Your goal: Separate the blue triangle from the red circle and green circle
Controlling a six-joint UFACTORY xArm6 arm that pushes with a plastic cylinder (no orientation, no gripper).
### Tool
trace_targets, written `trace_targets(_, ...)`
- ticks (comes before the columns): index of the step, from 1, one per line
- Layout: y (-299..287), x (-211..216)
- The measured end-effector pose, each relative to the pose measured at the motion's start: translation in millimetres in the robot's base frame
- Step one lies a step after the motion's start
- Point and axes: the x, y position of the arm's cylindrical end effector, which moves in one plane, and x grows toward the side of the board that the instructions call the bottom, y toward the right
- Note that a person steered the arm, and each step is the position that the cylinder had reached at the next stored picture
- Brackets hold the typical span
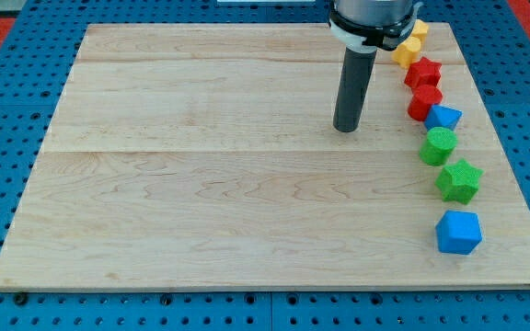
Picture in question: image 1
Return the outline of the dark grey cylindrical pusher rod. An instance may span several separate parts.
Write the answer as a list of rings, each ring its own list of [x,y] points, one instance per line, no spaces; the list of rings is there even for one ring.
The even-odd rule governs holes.
[[[358,128],[375,57],[376,48],[370,52],[345,50],[333,115],[337,131],[353,132]]]

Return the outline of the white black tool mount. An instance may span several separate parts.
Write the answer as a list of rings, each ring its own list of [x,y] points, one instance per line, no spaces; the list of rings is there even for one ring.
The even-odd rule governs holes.
[[[393,51],[413,30],[423,2],[331,2],[333,35],[352,51]]]

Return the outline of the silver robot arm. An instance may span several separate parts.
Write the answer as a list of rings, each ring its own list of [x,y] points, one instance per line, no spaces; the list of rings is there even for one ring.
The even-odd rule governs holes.
[[[356,131],[377,51],[393,51],[407,39],[422,6],[423,2],[413,0],[336,0],[330,3],[330,31],[345,45],[333,115],[337,131]]]

